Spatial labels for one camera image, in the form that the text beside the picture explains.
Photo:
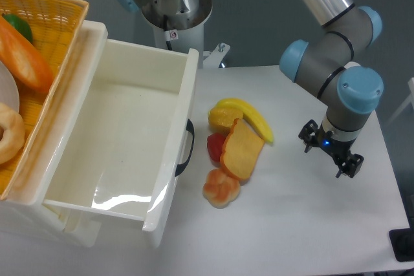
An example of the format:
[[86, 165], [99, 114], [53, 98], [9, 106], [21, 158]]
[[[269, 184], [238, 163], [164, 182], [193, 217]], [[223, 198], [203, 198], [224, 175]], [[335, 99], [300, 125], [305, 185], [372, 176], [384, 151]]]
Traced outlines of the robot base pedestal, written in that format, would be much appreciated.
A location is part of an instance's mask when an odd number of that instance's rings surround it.
[[192, 48], [199, 52], [199, 68], [223, 68], [230, 45], [218, 43], [211, 51], [204, 49], [204, 24], [212, 8], [212, 0], [153, 0], [142, 8], [142, 15], [157, 48], [183, 53]]

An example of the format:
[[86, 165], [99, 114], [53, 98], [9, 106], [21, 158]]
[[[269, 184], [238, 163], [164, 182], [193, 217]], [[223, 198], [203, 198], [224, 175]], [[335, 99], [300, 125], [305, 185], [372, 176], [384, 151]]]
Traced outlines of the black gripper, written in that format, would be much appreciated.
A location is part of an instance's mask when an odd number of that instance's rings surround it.
[[360, 130], [343, 131], [324, 117], [321, 127], [314, 120], [309, 120], [301, 129], [298, 138], [305, 145], [305, 153], [312, 148], [320, 148], [332, 157], [338, 167], [336, 178], [346, 175], [354, 178], [360, 171], [364, 157], [350, 153], [350, 148], [360, 134]]

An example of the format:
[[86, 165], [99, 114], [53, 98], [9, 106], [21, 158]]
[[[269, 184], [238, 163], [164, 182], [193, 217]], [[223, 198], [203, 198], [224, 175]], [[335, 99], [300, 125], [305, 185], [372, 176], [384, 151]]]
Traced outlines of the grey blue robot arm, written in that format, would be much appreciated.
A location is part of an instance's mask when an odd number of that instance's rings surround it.
[[[117, 0], [129, 12], [141, 12], [152, 26], [155, 44], [175, 52], [193, 48], [200, 67], [218, 65], [223, 56], [204, 49], [204, 23], [212, 0]], [[368, 6], [353, 0], [303, 0], [324, 30], [315, 44], [291, 43], [279, 69], [292, 82], [327, 106], [321, 123], [307, 122], [299, 138], [306, 149], [317, 147], [338, 167], [339, 175], [354, 177], [364, 161], [351, 152], [384, 90], [373, 69], [353, 65], [357, 53], [372, 44], [382, 31], [382, 20]]]

